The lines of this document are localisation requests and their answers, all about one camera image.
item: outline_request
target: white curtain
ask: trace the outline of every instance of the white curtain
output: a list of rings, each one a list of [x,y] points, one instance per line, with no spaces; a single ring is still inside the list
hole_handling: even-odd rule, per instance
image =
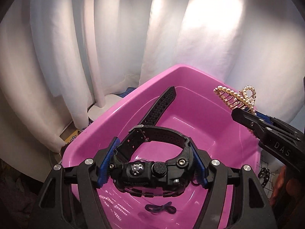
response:
[[[0,24],[1,89],[52,151],[71,117],[87,126],[92,82],[120,93],[178,63],[254,86],[260,112],[304,127],[305,23],[291,0],[93,0],[94,30],[82,28],[84,1],[16,0]]]

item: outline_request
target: gold hair clip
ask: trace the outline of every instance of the gold hair clip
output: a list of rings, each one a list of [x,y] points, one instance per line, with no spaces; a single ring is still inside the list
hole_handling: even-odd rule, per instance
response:
[[[252,95],[248,97],[247,91],[250,90]],[[239,93],[235,92],[226,87],[218,86],[214,89],[214,93],[219,95],[219,97],[227,104],[230,109],[240,108],[246,110],[247,112],[256,115],[253,109],[256,92],[252,86],[246,86]]]

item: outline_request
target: knotted black string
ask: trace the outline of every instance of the knotted black string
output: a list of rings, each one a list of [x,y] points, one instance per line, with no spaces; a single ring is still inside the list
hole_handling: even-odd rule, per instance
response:
[[[159,213],[159,212],[165,210],[166,212],[168,212],[170,214],[174,214],[174,213],[176,213],[177,209],[174,206],[171,206],[171,204],[172,204],[172,202],[168,202],[162,206],[147,204],[145,206],[145,209],[151,213]]]

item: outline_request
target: pink basin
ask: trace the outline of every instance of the pink basin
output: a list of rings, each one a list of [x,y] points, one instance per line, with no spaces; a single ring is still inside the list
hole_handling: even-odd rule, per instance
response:
[[[232,120],[229,108],[213,93],[218,85],[225,86],[190,66],[175,65],[169,68],[116,103],[80,134],[66,149],[63,166],[78,165],[94,157],[99,149],[108,147],[115,136],[122,140],[128,130],[142,119],[156,98],[168,87],[175,86],[176,99],[157,126],[172,128],[191,137],[196,146],[206,150],[212,159],[234,168],[248,164],[257,173],[260,160],[258,140],[245,127]],[[177,146],[166,143],[144,143],[134,153],[132,161],[165,161],[177,156],[180,151]],[[76,185],[73,192],[78,196]],[[111,179],[98,190],[113,229],[193,228],[206,192],[201,186],[190,184],[184,194],[175,198],[138,198],[119,192]],[[231,196],[232,187],[228,186],[219,228],[226,227]],[[175,214],[165,211],[152,214],[144,209],[146,204],[163,205],[169,201],[177,208]]]

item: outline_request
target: bolt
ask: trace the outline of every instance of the bolt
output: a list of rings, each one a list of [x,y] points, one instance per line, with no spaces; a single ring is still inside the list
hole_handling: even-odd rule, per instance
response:
[[[85,164],[87,164],[87,165],[93,164],[93,159],[92,158],[86,159]]]
[[[245,171],[250,171],[251,170],[251,167],[249,165],[244,165],[244,170]]]
[[[212,164],[217,166],[217,165],[220,165],[220,162],[217,159],[213,159]]]
[[[180,166],[183,166],[185,165],[186,161],[184,159],[180,159],[178,163]]]
[[[60,164],[56,164],[56,165],[54,165],[54,167],[53,167],[54,170],[60,170],[60,168],[61,168],[61,165],[60,165]]]

